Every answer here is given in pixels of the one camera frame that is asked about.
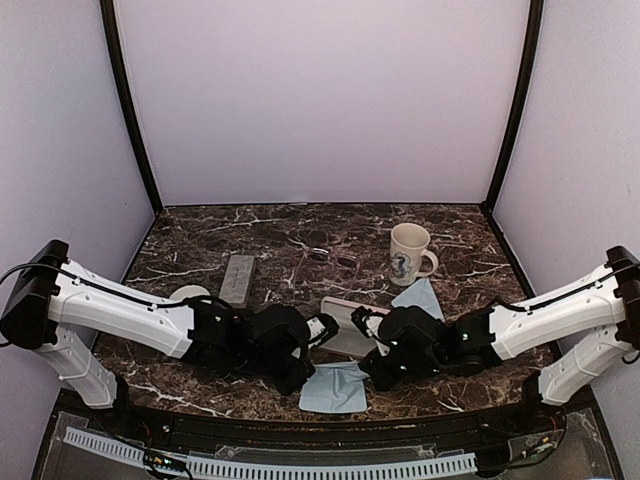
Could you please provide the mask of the pink glasses case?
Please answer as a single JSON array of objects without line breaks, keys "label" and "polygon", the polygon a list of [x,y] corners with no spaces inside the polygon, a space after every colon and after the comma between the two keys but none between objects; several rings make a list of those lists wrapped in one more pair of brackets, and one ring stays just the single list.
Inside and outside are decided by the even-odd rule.
[{"label": "pink glasses case", "polygon": [[351,358],[362,359],[376,347],[373,339],[365,338],[352,323],[351,314],[360,306],[373,311],[380,316],[389,313],[389,309],[371,305],[360,305],[344,299],[326,296],[320,302],[320,312],[331,316],[338,324],[338,333],[319,347],[333,354],[341,354]]}]

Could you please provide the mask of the light blue cleaning cloth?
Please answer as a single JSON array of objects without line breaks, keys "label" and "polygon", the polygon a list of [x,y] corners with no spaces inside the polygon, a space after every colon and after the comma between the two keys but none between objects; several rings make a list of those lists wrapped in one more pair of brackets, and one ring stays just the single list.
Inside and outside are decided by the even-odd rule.
[{"label": "light blue cleaning cloth", "polygon": [[322,414],[352,414],[367,410],[364,382],[369,375],[356,362],[316,366],[315,373],[303,385],[299,408]]}]

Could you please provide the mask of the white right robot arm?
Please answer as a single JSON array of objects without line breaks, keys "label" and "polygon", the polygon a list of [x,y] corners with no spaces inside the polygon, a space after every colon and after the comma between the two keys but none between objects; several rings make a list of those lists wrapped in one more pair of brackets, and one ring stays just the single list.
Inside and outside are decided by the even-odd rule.
[{"label": "white right robot arm", "polygon": [[579,280],[519,303],[495,298],[451,325],[417,306],[382,315],[364,306],[351,321],[375,348],[360,368],[379,391],[406,378],[474,376],[541,344],[578,332],[583,338],[525,383],[533,395],[516,405],[510,424],[534,432],[583,386],[639,349],[639,260],[625,247]]}]

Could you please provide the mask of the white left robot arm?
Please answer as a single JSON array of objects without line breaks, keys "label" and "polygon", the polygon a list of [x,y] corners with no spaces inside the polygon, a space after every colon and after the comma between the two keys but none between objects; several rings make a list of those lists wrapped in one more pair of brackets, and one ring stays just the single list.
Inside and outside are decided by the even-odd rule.
[{"label": "white left robot arm", "polygon": [[163,298],[107,280],[68,258],[68,244],[48,242],[29,262],[2,275],[16,278],[1,315],[8,346],[43,358],[59,379],[120,436],[141,427],[128,386],[78,337],[87,327],[152,348],[214,375],[267,376],[290,395],[314,374],[309,353],[339,332],[327,314],[305,318],[296,308],[238,309],[203,287],[187,285]]}]

